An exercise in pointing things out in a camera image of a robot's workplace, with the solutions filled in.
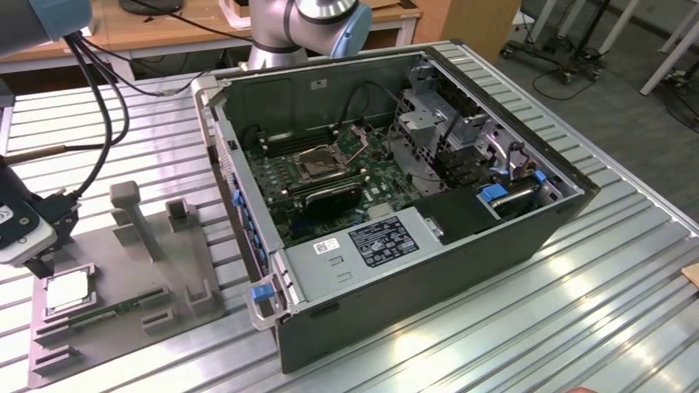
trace cable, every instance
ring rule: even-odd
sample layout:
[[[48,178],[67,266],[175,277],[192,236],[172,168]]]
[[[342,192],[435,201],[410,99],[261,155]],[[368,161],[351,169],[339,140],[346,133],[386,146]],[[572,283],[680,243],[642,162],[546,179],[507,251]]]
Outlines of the cable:
[[[165,76],[160,71],[157,71],[153,67],[151,67],[149,65],[145,65],[145,64],[141,64],[141,61],[139,61],[139,59],[129,59],[128,57],[124,57],[121,55],[119,55],[117,53],[109,51],[108,49],[104,49],[100,45],[97,45],[96,43],[93,43],[92,41],[89,41],[87,38],[84,38],[81,36],[80,40],[89,46],[92,47],[96,51],[100,51],[105,54],[108,54],[109,56],[112,57],[116,57],[119,60],[123,60],[123,61],[127,61],[129,64],[135,65],[135,66],[139,66],[141,67],[144,70],[148,70],[151,72],[153,72],[157,76]]]
[[[578,97],[586,90],[588,90],[592,85],[598,82],[596,80],[594,80],[584,88],[582,88],[580,90],[578,90],[574,94],[571,94],[570,96],[567,97],[554,97],[548,94],[546,94],[544,92],[542,92],[542,90],[539,89],[539,86],[536,86],[536,82],[539,82],[539,80],[546,77],[547,75],[551,75],[552,73],[555,73],[558,71],[558,69],[555,70],[551,70],[551,71],[547,71],[544,74],[539,75],[536,78],[534,78],[532,80],[532,88],[534,90],[536,90],[536,93],[539,93],[542,96],[544,96],[546,98],[550,98],[551,100],[555,100],[555,101],[570,101],[572,100],[575,97]]]
[[[80,37],[80,41],[83,43],[88,43],[88,41],[85,40],[84,37],[81,37],[81,35],[79,35]],[[109,75],[112,75],[116,79],[119,79],[127,86],[129,86],[133,90],[136,90],[140,94],[144,94],[147,96],[151,96],[151,97],[169,97],[169,96],[175,96],[177,94],[180,94],[184,90],[187,90],[187,88],[189,88],[189,86],[192,85],[192,82],[195,82],[196,78],[201,77],[204,74],[207,74],[208,72],[211,72],[212,70],[204,70],[201,71],[191,80],[189,82],[181,87],[181,88],[177,88],[177,89],[168,89],[163,92],[147,92],[145,90],[143,90],[141,88],[137,88],[120,74],[117,74],[116,72],[113,72],[113,70],[107,66],[107,64],[101,61],[101,59],[99,59],[97,57],[95,57],[96,61],[104,66],[104,71],[109,73]]]
[[[72,51],[73,56],[77,60],[77,65],[80,66],[81,72],[85,75],[87,84],[89,84],[89,88],[92,89],[95,100],[97,102],[97,106],[100,107],[101,118],[105,123],[105,142],[101,148],[100,157],[97,158],[95,167],[92,168],[89,175],[87,176],[85,180],[83,181],[83,184],[69,194],[77,200],[80,199],[80,197],[88,190],[89,186],[95,182],[95,179],[97,178],[101,168],[107,162],[107,156],[109,155],[109,147],[111,147],[111,142],[112,142],[112,118],[109,117],[109,111],[107,110],[105,100],[101,97],[100,88],[97,87],[97,83],[95,82],[95,77],[92,75],[92,72],[88,69],[88,65],[85,64],[85,61],[83,59],[77,46],[75,45],[73,38],[69,36],[65,37],[65,43],[68,44],[69,50]]]
[[[184,54],[183,64],[179,66],[177,71],[175,72],[175,75],[180,75],[184,71],[184,67],[187,66],[187,60],[189,59],[191,52],[187,52]]]
[[[442,150],[444,150],[444,148],[447,147],[447,143],[450,142],[450,136],[452,134],[452,132],[455,131],[455,128],[456,128],[456,123],[459,123],[459,115],[455,115],[455,118],[451,120],[451,123],[450,123],[450,127],[447,128],[447,132],[444,133],[444,135],[439,138],[439,143],[436,144],[436,154],[439,154],[442,152]]]
[[[376,82],[371,81],[371,80],[366,80],[363,82],[360,82],[352,89],[352,92],[350,93],[350,95],[347,96],[347,100],[346,100],[346,105],[343,106],[342,108],[342,113],[340,113],[340,118],[338,119],[338,123],[335,124],[334,126],[334,129],[342,129],[346,121],[347,121],[347,114],[348,114],[348,111],[350,111],[350,105],[352,104],[352,99],[354,99],[354,96],[358,94],[358,91],[359,90],[364,90],[366,93],[367,93],[367,101],[366,101],[366,104],[364,104],[364,109],[362,110],[362,117],[364,117],[364,113],[367,112],[367,109],[370,108],[370,103],[371,103],[371,91],[368,89],[367,86],[375,86],[378,87],[390,97],[391,99],[395,101],[395,103],[400,106],[400,108],[408,112],[410,111],[410,108],[407,107],[406,103],[398,98],[398,96],[386,88],[386,86],[383,86],[382,84],[378,84]]]
[[[215,33],[215,34],[220,34],[220,35],[224,35],[227,36],[228,38],[236,38],[236,39],[241,39],[243,41],[248,42],[248,43],[253,43],[253,39],[252,38],[248,38],[248,37],[241,37],[239,35],[235,35],[235,34],[228,34],[228,33],[224,33],[223,31],[220,30],[216,30],[216,29],[211,29],[209,27],[204,26],[204,25],[200,25],[197,24],[196,22],[191,21],[189,19],[187,18],[183,18],[180,15],[172,13],[172,12],[168,12],[155,6],[152,6],[151,4],[145,3],[145,2],[141,2],[140,0],[131,0],[132,2],[135,2],[139,6],[141,7],[145,7],[145,8],[149,8],[152,10],[156,10],[157,12],[168,15],[169,17],[183,21],[184,23],[197,27],[199,29],[203,29],[203,30],[207,30],[209,33]]]
[[[147,63],[151,63],[151,64],[159,64],[163,62],[164,59],[165,59],[165,55],[160,56],[157,60],[141,59],[141,61],[145,61]]]
[[[83,53],[85,54],[85,56],[89,58],[89,61],[93,63],[95,67],[97,68],[97,71],[104,76],[107,83],[112,87],[112,91],[115,92],[115,95],[117,96],[119,105],[121,106],[121,111],[124,113],[124,126],[121,128],[121,133],[119,133],[117,137],[109,142],[109,146],[113,147],[117,143],[120,143],[124,140],[124,138],[127,137],[127,134],[129,133],[129,125],[131,125],[129,108],[124,100],[124,95],[121,94],[121,91],[119,90],[117,85],[113,83],[111,78],[108,78],[108,74],[105,72],[105,66],[100,62],[97,55],[95,55],[89,51],[88,47],[84,45],[80,39],[71,37],[69,40],[72,41],[77,49],[80,49]],[[67,151],[87,151],[87,150],[99,150],[101,148],[104,148],[104,144],[67,146],[65,150]]]
[[[678,95],[678,93],[674,91],[672,87],[671,86],[666,86],[666,88],[671,91],[671,93],[675,95],[676,98],[680,98],[680,96]],[[662,97],[662,96],[666,96],[666,94],[662,94],[660,95],[660,98],[663,100],[663,103],[666,104],[666,110],[667,110],[667,113],[670,114],[670,116],[690,130],[692,131],[694,133],[699,133],[699,129],[695,128],[695,126],[688,122],[686,121],[684,119],[682,119],[682,117],[672,111],[672,108],[670,106],[670,100],[667,99],[667,97]],[[687,109],[690,109],[692,111],[692,114],[694,114],[694,109],[691,108],[691,106],[688,105],[688,102],[684,101],[684,99],[680,98],[680,101],[683,102],[684,106],[687,107]]]
[[[678,92],[675,91],[674,88],[668,87],[667,88],[670,90],[670,92],[672,93],[672,95],[678,98],[678,100],[683,103],[683,105],[687,107],[687,109],[690,110],[690,112],[694,114],[694,116],[696,118],[699,118],[699,112],[696,112],[695,108],[691,107],[690,103],[683,99],[683,97],[678,94]]]
[[[568,17],[570,8],[571,8],[572,5],[575,4],[575,1],[576,1],[576,0],[570,0],[570,3],[568,3],[568,5],[566,6],[566,9],[563,10],[563,14],[560,15],[560,19],[558,20],[556,27],[555,27],[555,30],[556,30],[556,31],[558,31],[558,29],[560,28],[560,25],[563,24],[563,20]]]
[[[524,52],[526,54],[528,54],[531,57],[536,57],[538,59],[540,60],[544,60],[544,61],[548,61],[550,63],[552,63],[560,70],[564,70],[564,66],[562,63],[559,63],[558,61],[547,58],[547,57],[543,57],[540,54],[538,54],[536,52],[530,52],[527,49],[522,49],[522,48],[516,48],[518,51],[522,51]]]
[[[524,15],[526,15],[524,14],[524,0],[522,0],[520,13],[522,13],[522,23],[524,24],[524,30],[527,31],[527,37],[524,38],[524,44],[526,45],[535,45],[536,42],[532,41],[532,32],[528,29],[527,18],[524,17]]]

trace floor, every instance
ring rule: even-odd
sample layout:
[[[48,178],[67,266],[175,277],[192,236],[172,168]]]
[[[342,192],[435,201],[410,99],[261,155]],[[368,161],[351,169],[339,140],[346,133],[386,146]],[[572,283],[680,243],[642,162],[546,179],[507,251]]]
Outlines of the floor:
[[[527,13],[538,15],[546,0],[524,0]],[[558,23],[568,2],[558,2],[550,22]],[[587,3],[578,18],[571,39],[578,37],[594,14]],[[607,12],[591,47],[598,48],[618,17]],[[666,55],[658,52],[664,39],[636,25],[630,25],[606,55],[607,69],[596,84],[575,99],[554,101],[534,91],[532,80],[554,65],[527,54],[500,59],[498,69],[556,112],[566,122],[604,150],[604,152],[646,182],[683,212],[699,221],[699,183],[691,170],[699,168],[699,134],[688,130],[667,113],[662,89],[644,97],[642,88]],[[686,68],[698,56],[688,53],[679,62]],[[544,77],[539,89],[554,97],[566,97],[590,82],[576,80],[562,85]],[[690,103],[699,108],[699,97]]]

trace blue robot arm cap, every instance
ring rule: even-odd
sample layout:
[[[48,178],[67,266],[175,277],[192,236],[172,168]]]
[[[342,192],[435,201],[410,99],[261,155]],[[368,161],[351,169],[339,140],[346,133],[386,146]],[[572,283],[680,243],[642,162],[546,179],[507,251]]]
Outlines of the blue robot arm cap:
[[[89,25],[89,0],[29,0],[29,4],[53,41]]]
[[[335,43],[330,57],[336,59],[339,57],[354,56],[364,46],[367,36],[371,29],[371,8],[360,3],[358,9],[350,16],[344,29],[340,33],[340,39]]]

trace cpu socket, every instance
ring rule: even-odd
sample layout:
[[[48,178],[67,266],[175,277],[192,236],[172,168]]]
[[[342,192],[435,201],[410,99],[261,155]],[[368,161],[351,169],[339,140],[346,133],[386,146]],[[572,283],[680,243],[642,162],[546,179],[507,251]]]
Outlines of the cpu socket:
[[[347,159],[330,145],[314,147],[293,156],[302,183],[314,183],[347,173]]]

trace metal table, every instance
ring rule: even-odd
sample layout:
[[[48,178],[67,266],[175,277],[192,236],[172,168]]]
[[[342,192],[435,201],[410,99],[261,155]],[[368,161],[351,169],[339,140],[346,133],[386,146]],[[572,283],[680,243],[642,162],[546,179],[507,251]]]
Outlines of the metal table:
[[[203,214],[228,315],[45,388],[47,391],[695,391],[699,300],[679,270],[699,258],[698,227],[575,130],[463,46],[439,43],[532,130],[603,187],[582,216],[534,258],[470,291],[332,354],[280,374],[275,342],[249,324],[247,281],[213,185],[192,99],[124,89],[132,134],[113,149],[83,202],[77,231],[111,223],[107,186],[141,185],[144,213],[187,196]],[[180,85],[184,77],[147,81]],[[117,100],[105,88],[112,115]],[[100,114],[87,89],[20,97],[3,117],[0,151],[99,141]],[[89,171],[96,152],[19,165],[48,192]],[[0,391],[27,384],[32,278],[0,270]]]

